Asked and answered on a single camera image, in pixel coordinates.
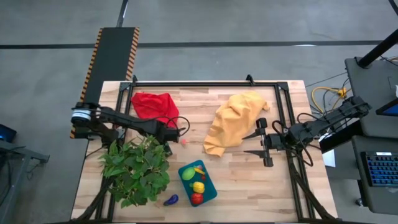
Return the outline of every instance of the green plant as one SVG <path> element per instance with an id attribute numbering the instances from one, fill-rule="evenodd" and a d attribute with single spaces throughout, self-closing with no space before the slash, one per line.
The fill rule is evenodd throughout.
<path id="1" fill-rule="evenodd" d="M 109 188 L 121 207 L 130 205 L 145 205 L 148 199 L 155 202 L 157 195 L 164 191 L 170 182 L 166 170 L 169 163 L 166 160 L 164 146 L 153 136 L 141 139 L 140 144 L 133 141 L 117 146 L 113 142 L 109 153 L 103 154 L 103 174 L 105 177 L 116 178 Z"/>

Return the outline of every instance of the concrete floor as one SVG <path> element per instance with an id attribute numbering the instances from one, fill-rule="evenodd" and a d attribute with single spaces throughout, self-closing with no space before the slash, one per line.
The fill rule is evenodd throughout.
<path id="1" fill-rule="evenodd" d="M 116 25 L 122 0 L 0 2 L 0 44 L 81 44 Z M 388 1 L 130 1 L 123 26 L 140 42 L 381 40 L 398 17 Z M 139 49 L 140 80 L 299 79 L 310 84 L 345 71 L 344 59 L 374 46 Z M 87 142 L 69 139 L 92 50 L 0 50 L 0 123 L 17 142 L 51 155 L 22 189 L 14 223 L 68 220 Z M 394 47 L 386 57 L 398 55 Z M 313 85 L 340 87 L 346 75 Z M 320 101 L 322 94 L 317 95 Z M 393 223 L 397 216 L 359 208 L 355 182 L 330 179 L 340 218 Z"/>

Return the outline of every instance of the blue plate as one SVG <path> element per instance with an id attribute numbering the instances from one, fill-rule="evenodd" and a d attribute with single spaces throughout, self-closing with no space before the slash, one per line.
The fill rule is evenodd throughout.
<path id="1" fill-rule="evenodd" d="M 183 180 L 183 179 L 182 179 L 182 172 L 184 172 L 184 170 L 185 170 L 186 168 L 194 167 L 194 166 L 199 166 L 199 165 L 202 166 L 202 171 L 205 172 L 206 181 L 202 181 L 202 179 L 201 179 L 201 174 L 199 174 L 199 173 L 195 173 L 195 175 L 193 176 L 193 178 L 190 179 L 190 180 Z M 188 165 L 186 165 L 186 166 L 183 166 L 183 167 L 179 168 L 179 170 L 178 170 L 178 175 L 180 176 L 180 179 L 181 179 L 181 181 L 182 181 L 182 184 L 184 185 L 184 188 L 185 188 L 185 191 L 186 191 L 187 196 L 188 196 L 188 198 L 189 198 L 189 201 L 191 202 L 191 205 L 192 205 L 193 207 L 196 207 L 196 206 L 199 206 L 199 205 L 195 205 L 195 204 L 192 203 L 192 201 L 191 201 L 191 195 L 194 193 L 194 191 L 193 191 L 193 188 L 190 187 L 189 185 L 190 185 L 190 184 L 193 184 L 193 183 L 196 182 L 196 181 L 202 182 L 202 183 L 204 183 L 204 185 L 205 185 L 205 192 L 203 193 L 203 203 L 205 203 L 205 202 L 207 202 L 207 201 L 210 201 L 211 199 L 217 197 L 217 191 L 216 191 L 216 189 L 214 188 L 214 185 L 213 185 L 213 183 L 212 183 L 212 181 L 211 181 L 211 179 L 210 179 L 209 173 L 207 172 L 206 167 L 205 167 L 203 161 L 198 160 L 198 161 L 192 162 L 191 164 L 188 164 Z"/>

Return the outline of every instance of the wooden table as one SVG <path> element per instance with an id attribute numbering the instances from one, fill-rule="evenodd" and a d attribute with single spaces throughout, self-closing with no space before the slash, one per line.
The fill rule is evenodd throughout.
<path id="1" fill-rule="evenodd" d="M 307 93 L 303 81 L 287 81 L 294 107 L 294 114 L 311 113 Z M 115 108 L 120 82 L 104 82 L 101 106 Z M 170 183 L 167 190 L 158 196 L 157 202 L 148 202 L 145 206 L 121 209 L 116 204 L 114 222 L 291 222 L 297 221 L 292 188 L 284 151 L 271 150 L 274 160 L 273 167 L 264 167 L 262 160 L 255 155 L 244 153 L 248 149 L 262 149 L 260 137 L 245 140 L 239 147 L 227 148 L 223 157 L 219 158 L 204 153 L 203 140 L 213 122 L 215 111 L 226 103 L 231 95 L 247 90 L 260 93 L 270 106 L 269 111 L 262 111 L 259 116 L 267 118 L 270 124 L 279 119 L 272 87 L 142 87 L 134 88 L 136 92 L 170 93 L 180 115 L 189 119 L 191 128 L 182 137 L 187 144 L 182 146 L 171 143 L 173 155 L 169 157 Z M 124 111 L 126 99 L 122 103 Z M 130 115 L 135 116 L 131 107 Z M 178 126 L 186 126 L 184 120 L 178 121 Z M 273 133 L 271 126 L 266 129 Z M 129 140 L 137 133 L 127 132 Z M 87 153 L 101 146 L 100 141 L 91 141 Z M 336 216 L 335 204 L 330 190 L 322 154 L 318 149 L 308 148 L 314 166 L 306 166 L 310 188 L 320 203 L 329 213 Z M 78 217 L 94 199 L 101 184 L 101 166 L 97 158 L 105 151 L 97 152 L 86 159 L 80 177 L 80 183 L 73 207 L 72 218 Z M 201 159 L 206 164 L 208 173 L 218 191 L 217 198 L 193 208 L 183 189 L 177 174 L 181 166 Z M 170 207 L 163 207 L 162 203 L 171 195 L 177 194 L 180 200 Z M 307 209 L 303 194 L 300 199 L 307 217 Z M 104 205 L 104 214 L 108 211 L 108 202 Z"/>

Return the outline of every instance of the hazard stripe tape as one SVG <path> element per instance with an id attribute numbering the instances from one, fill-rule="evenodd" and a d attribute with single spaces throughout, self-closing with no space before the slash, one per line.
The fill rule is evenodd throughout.
<path id="1" fill-rule="evenodd" d="M 132 71 L 134 69 L 134 60 L 136 59 L 136 52 L 137 52 L 137 46 L 138 46 L 138 37 L 139 37 L 139 28 L 136 27 L 136 28 L 134 28 L 134 33 L 132 35 L 132 42 L 131 42 L 129 61 L 127 63 L 127 69 L 126 69 L 126 80 L 127 81 L 131 81 L 132 80 Z"/>
<path id="2" fill-rule="evenodd" d="M 90 79 L 91 70 L 93 69 L 95 55 L 97 54 L 98 44 L 100 43 L 101 35 L 102 35 L 102 29 L 100 29 L 98 32 L 97 41 L 95 42 L 95 45 L 94 45 L 93 55 L 91 56 L 90 65 L 88 66 L 85 84 L 83 85 L 83 89 L 81 90 L 81 93 L 80 93 L 79 102 L 83 102 L 83 100 L 85 99 L 87 85 L 88 85 L 88 81 Z M 69 134 L 70 138 L 75 138 L 75 130 L 76 130 L 76 128 L 74 126 L 72 126 L 72 130 L 70 131 L 70 134 Z"/>

